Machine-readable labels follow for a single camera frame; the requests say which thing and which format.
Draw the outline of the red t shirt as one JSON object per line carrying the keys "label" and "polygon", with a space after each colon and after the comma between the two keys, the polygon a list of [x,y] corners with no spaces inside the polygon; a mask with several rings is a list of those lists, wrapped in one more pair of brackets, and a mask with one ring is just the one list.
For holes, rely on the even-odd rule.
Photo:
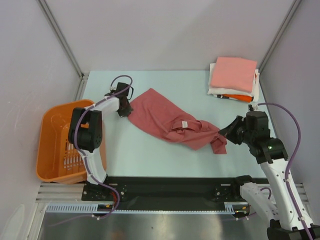
{"label": "red t shirt", "polygon": [[131,107],[128,120],[153,137],[194,151],[210,145],[216,155],[227,153],[227,140],[219,134],[218,127],[196,119],[152,88],[136,97]]}

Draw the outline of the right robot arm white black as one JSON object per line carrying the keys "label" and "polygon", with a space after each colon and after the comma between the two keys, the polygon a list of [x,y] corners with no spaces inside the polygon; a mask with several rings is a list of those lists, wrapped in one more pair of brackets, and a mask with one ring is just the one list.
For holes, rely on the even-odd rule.
{"label": "right robot arm white black", "polygon": [[230,188],[231,196],[246,200],[267,224],[270,240],[318,240],[320,227],[306,211],[291,172],[283,142],[271,137],[269,118],[263,111],[249,111],[237,116],[219,134],[235,145],[246,144],[263,170],[274,197],[265,197],[249,175],[236,177]]}

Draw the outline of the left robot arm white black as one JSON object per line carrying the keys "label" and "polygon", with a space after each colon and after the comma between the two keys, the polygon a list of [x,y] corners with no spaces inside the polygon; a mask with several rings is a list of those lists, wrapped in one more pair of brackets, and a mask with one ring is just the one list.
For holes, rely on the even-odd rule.
{"label": "left robot arm white black", "polygon": [[117,113],[128,117],[133,109],[129,100],[134,89],[119,82],[104,98],[87,107],[75,107],[72,111],[68,141],[80,154],[87,174],[87,181],[95,185],[93,194],[100,200],[110,196],[111,188],[104,184],[107,172],[103,166],[100,147],[104,139],[103,118]]}

